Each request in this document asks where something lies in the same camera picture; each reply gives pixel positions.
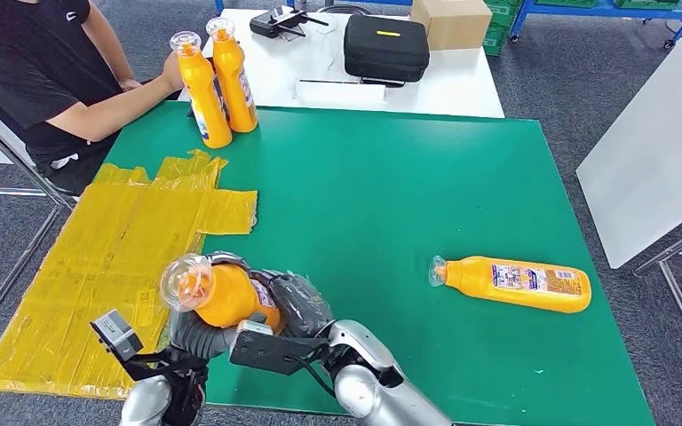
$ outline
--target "metal chair leg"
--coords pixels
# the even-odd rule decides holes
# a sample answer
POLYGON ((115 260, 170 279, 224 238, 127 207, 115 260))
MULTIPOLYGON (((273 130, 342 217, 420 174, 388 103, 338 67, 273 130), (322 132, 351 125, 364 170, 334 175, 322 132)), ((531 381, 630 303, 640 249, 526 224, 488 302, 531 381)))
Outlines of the metal chair leg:
POLYGON ((39 189, 32 188, 0 188, 0 195, 17 195, 21 197, 47 197, 48 195, 39 189))
POLYGON ((7 144, 5 141, 3 141, 0 138, 0 151, 6 156, 6 158, 9 159, 14 165, 22 169, 27 175, 28 178, 35 184, 38 188, 40 188, 49 198, 53 200, 57 205, 60 205, 67 211, 72 211, 72 206, 69 204, 69 202, 61 196, 60 193, 56 191, 51 185, 47 184, 45 182, 45 178, 40 176, 31 166, 29 163, 25 161, 24 158, 22 158, 20 155, 17 155, 14 153, 14 150, 7 144))
POLYGON ((59 216, 60 212, 61 206, 55 206, 51 210, 51 213, 48 214, 48 217, 40 226, 40 229, 38 229, 35 237, 33 237, 28 246, 25 248, 25 251, 22 253, 22 256, 20 256, 20 258, 17 260, 17 264, 15 264, 12 270, 9 271, 9 274, 6 275, 6 278, 0 286, 0 304, 4 301, 4 298, 6 297, 6 294, 9 292, 9 290, 12 289, 20 274, 22 274, 22 271, 25 270, 25 267, 28 265, 28 261, 35 254, 38 246, 43 241, 48 231, 51 229, 53 223, 56 222, 56 218, 59 216))

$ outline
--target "bottle cap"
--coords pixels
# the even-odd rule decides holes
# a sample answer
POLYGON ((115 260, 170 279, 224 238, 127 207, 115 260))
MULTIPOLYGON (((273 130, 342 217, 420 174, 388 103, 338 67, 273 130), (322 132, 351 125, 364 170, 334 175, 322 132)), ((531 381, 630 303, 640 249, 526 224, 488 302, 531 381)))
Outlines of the bottle cap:
POLYGON ((205 26, 214 42, 224 42, 234 38, 234 22, 228 18, 213 18, 205 26))
POLYGON ((433 287, 442 286, 446 283, 448 277, 448 264, 440 257, 432 258, 430 262, 430 285, 433 287))
POLYGON ((189 253, 163 272, 161 297, 174 311, 192 311, 208 300, 212 280, 213 269, 208 258, 189 253))
POLYGON ((171 36, 169 45, 179 56, 192 56, 200 51, 202 39, 192 31, 179 31, 171 36))

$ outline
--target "person's hand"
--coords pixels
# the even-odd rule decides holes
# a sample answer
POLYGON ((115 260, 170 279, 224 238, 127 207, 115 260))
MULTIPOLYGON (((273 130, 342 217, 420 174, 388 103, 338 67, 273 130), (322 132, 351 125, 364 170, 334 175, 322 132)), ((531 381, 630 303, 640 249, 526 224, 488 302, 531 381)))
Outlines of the person's hand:
POLYGON ((131 91, 133 89, 137 89, 138 87, 142 87, 142 84, 140 84, 137 80, 128 78, 126 80, 119 81, 119 86, 123 91, 131 91))
POLYGON ((163 80, 169 85, 171 92, 180 91, 184 89, 184 82, 181 79, 181 73, 178 70, 178 58, 176 52, 172 52, 166 61, 163 62, 163 72, 161 73, 163 80))

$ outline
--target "orange bottle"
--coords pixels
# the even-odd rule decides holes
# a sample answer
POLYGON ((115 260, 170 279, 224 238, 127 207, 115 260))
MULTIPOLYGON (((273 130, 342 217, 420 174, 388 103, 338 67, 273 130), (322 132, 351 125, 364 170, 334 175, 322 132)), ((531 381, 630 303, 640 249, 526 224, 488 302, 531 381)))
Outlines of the orange bottle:
POLYGON ((280 331, 281 312, 267 288, 239 264, 211 264, 207 256, 183 255, 161 277, 161 296, 171 309, 195 310, 214 327, 231 327, 262 312, 266 325, 280 331))
POLYGON ((430 284, 445 284, 467 296, 564 313, 583 311, 591 300, 590 279, 578 269, 482 256, 456 261, 436 256, 430 284))
POLYGON ((170 40, 171 48, 178 55, 179 71, 192 102, 202 142, 208 148, 221 148, 231 143, 231 130, 216 91, 216 75, 202 55, 201 44, 200 36, 192 31, 178 32, 170 40))
POLYGON ((226 101, 228 124, 240 133, 253 131, 258 126, 258 115, 244 74, 244 51, 234 39, 234 23, 213 18, 205 29, 213 38, 213 64, 226 101))

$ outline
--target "cardboard box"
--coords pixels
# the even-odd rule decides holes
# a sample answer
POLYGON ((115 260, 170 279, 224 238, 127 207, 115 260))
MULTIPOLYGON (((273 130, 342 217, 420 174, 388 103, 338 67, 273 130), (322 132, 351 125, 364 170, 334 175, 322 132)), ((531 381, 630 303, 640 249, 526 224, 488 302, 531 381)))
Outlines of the cardboard box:
POLYGON ((411 8, 431 51, 479 48, 492 16, 482 0, 414 0, 411 8))

